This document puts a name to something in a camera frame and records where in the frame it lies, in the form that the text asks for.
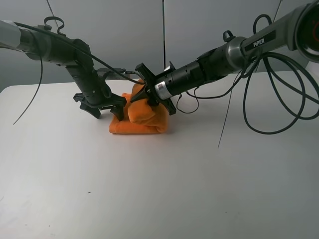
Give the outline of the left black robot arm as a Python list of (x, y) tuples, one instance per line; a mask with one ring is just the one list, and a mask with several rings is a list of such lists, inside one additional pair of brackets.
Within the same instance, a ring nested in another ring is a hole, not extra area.
[(66, 68), (80, 93), (73, 99), (80, 109), (99, 118), (101, 110), (110, 110), (118, 120), (124, 118), (124, 97), (112, 93), (105, 80), (94, 68), (88, 44), (53, 33), (48, 26), (23, 26), (13, 21), (0, 22), (0, 46), (22, 51), (28, 58), (54, 63)]

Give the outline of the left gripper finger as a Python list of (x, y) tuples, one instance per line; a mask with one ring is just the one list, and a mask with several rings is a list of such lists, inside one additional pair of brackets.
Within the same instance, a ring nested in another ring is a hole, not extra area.
[(110, 112), (119, 120), (124, 119), (124, 107), (126, 106), (127, 100), (125, 97), (112, 94), (111, 96), (112, 107)]
[(89, 113), (92, 115), (94, 118), (98, 119), (101, 115), (100, 110), (98, 108), (92, 108), (86, 104), (81, 103), (80, 109)]

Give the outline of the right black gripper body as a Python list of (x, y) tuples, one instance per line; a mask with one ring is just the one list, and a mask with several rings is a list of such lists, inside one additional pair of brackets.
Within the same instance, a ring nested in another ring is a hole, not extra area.
[(161, 103), (170, 115), (176, 114), (176, 107), (171, 98), (181, 93), (177, 83), (179, 69), (172, 63), (160, 74), (154, 74), (144, 63), (139, 64), (135, 70), (141, 74), (147, 86), (148, 96), (156, 96), (161, 99)]

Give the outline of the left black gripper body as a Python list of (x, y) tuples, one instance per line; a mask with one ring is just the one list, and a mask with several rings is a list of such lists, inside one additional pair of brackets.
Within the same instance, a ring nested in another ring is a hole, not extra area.
[(80, 102), (80, 109), (98, 109), (112, 98), (113, 93), (108, 85), (79, 85), (81, 93), (76, 93), (73, 97), (75, 102)]

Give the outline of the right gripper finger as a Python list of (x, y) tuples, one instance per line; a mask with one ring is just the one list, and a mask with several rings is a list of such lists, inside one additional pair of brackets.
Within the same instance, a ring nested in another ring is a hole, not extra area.
[(135, 84), (132, 88), (132, 94), (131, 94), (131, 99), (130, 102), (136, 102), (139, 100), (144, 100), (148, 99), (148, 94), (147, 94), (147, 86), (146, 85), (139, 85)]
[(151, 107), (157, 107), (161, 103), (161, 99), (156, 96), (148, 96), (147, 103)]

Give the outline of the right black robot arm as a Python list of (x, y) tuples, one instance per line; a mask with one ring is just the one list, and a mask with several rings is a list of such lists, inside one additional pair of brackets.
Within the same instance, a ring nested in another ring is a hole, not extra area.
[(146, 99), (151, 105), (162, 104), (170, 115), (176, 113), (171, 97), (208, 84), (244, 69), (258, 56), (280, 47), (299, 51), (312, 62), (319, 61), (319, 2), (300, 6), (249, 38), (230, 35), (225, 44), (210, 50), (195, 61), (175, 69), (170, 65), (154, 75), (144, 64), (136, 67), (145, 85), (131, 96), (131, 102)]

